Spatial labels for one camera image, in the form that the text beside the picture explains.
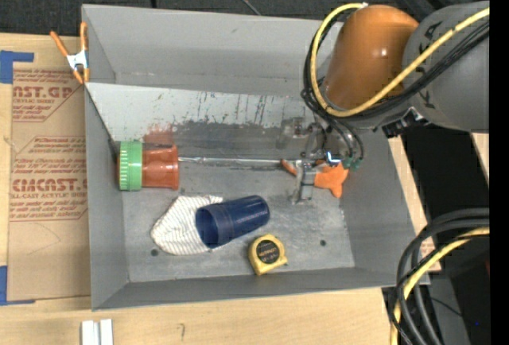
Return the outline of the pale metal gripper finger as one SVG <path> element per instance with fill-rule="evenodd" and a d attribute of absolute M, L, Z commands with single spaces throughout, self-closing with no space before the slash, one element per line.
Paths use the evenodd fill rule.
<path fill-rule="evenodd" d="M 294 191 L 291 197 L 292 204 L 299 204 L 301 202 L 301 190 L 302 190 L 302 179 L 304 175 L 304 169 L 303 164 L 301 161 L 295 161 L 293 163 L 293 169 L 294 169 Z"/>
<path fill-rule="evenodd" d="M 301 176 L 301 199 L 311 200 L 313 197 L 314 181 L 316 177 L 316 171 L 313 165 L 309 162 L 305 162 L 302 165 L 302 176 Z"/>

